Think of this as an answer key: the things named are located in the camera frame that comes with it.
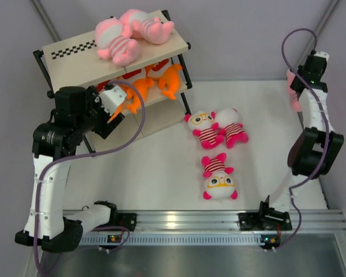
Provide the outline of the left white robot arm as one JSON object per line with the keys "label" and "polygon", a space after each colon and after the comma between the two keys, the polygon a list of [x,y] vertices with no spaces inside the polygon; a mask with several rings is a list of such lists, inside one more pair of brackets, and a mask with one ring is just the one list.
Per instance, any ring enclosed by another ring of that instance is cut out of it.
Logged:
{"label": "left white robot arm", "polygon": [[102,226],[113,230],[119,223],[115,204],[96,201],[72,216],[63,215],[63,198],[71,157],[88,132],[106,138],[113,130],[108,120],[126,98],[119,86],[98,92],[96,87],[63,87],[54,95],[50,120],[33,133],[35,167],[32,203],[27,223],[15,242],[39,245],[51,253],[71,252],[81,237]]}

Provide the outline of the orange shark plush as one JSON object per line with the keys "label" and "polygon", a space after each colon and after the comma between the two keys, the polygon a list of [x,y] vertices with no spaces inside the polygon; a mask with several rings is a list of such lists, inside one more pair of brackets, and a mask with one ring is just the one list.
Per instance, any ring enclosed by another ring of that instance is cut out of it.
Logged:
{"label": "orange shark plush", "polygon": [[112,79],[105,83],[104,88],[98,92],[101,108],[107,114],[107,123],[117,119],[117,116],[124,115],[125,102],[131,98],[131,84],[117,79]]}
{"label": "orange shark plush", "polygon": [[173,63],[167,58],[160,62],[145,67],[146,76],[157,81],[157,87],[161,90],[161,94],[165,97],[176,100],[175,94],[181,86],[181,78],[179,72],[183,67],[179,63]]}
{"label": "orange shark plush", "polygon": [[[143,101],[146,101],[149,88],[154,86],[154,81],[147,77],[146,69],[137,69],[133,72],[126,73],[118,77],[118,80],[125,81],[132,84],[140,93]],[[133,114],[137,114],[137,110],[141,107],[141,101],[135,91],[126,85],[121,85],[123,90],[127,93],[127,100],[130,101],[126,105],[126,109],[130,110]]]}

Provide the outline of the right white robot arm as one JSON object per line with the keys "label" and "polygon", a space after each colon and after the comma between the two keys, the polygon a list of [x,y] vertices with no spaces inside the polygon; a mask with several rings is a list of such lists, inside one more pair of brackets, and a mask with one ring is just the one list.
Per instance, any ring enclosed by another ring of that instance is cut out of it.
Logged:
{"label": "right white robot arm", "polygon": [[287,72],[291,107],[302,113],[303,130],[289,151],[289,172],[260,204],[257,220],[266,230],[292,229],[288,211],[295,204],[296,193],[329,172],[344,144],[344,136],[334,131],[328,116],[328,87],[322,81],[328,60],[329,54],[313,50],[297,71]]}

